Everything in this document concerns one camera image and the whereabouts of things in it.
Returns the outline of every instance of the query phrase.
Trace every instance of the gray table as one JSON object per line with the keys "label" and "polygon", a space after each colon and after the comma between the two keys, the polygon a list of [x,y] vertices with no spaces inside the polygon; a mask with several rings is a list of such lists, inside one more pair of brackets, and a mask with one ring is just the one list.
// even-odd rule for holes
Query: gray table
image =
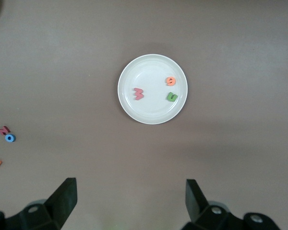
{"label": "gray table", "polygon": [[[120,106],[124,67],[162,54],[184,70],[161,125]],[[0,0],[0,210],[76,177],[63,230],[179,230],[185,180],[242,218],[288,230],[288,1]]]}

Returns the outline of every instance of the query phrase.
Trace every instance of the plate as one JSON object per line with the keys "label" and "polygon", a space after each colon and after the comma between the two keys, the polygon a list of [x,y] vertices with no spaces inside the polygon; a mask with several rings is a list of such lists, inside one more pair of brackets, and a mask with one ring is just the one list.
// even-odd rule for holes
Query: plate
{"label": "plate", "polygon": [[134,120],[150,125],[175,117],[183,108],[187,94],[187,79],[180,66],[159,54],[147,54],[131,61],[118,83],[118,96],[125,112]]}

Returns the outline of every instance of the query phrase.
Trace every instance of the robotic claw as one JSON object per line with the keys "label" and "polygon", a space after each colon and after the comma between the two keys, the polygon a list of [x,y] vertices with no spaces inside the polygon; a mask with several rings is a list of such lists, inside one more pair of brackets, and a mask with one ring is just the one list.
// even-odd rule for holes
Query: robotic claw
{"label": "robotic claw", "polygon": [[[60,230],[76,204],[76,178],[67,178],[44,204],[30,205],[7,219],[0,212],[0,230]],[[280,230],[266,215],[247,213],[242,220],[209,205],[195,180],[187,180],[186,206],[191,222],[182,230]]]}

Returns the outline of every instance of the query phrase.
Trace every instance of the bolt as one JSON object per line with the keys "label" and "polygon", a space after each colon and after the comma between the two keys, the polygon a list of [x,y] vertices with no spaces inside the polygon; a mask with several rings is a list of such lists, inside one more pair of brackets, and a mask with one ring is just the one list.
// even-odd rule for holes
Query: bolt
{"label": "bolt", "polygon": [[252,219],[252,221],[254,221],[256,223],[262,223],[263,222],[263,219],[261,219],[261,217],[258,215],[251,215],[251,219]]}
{"label": "bolt", "polygon": [[213,207],[211,210],[214,214],[221,214],[222,213],[221,209],[218,207]]}

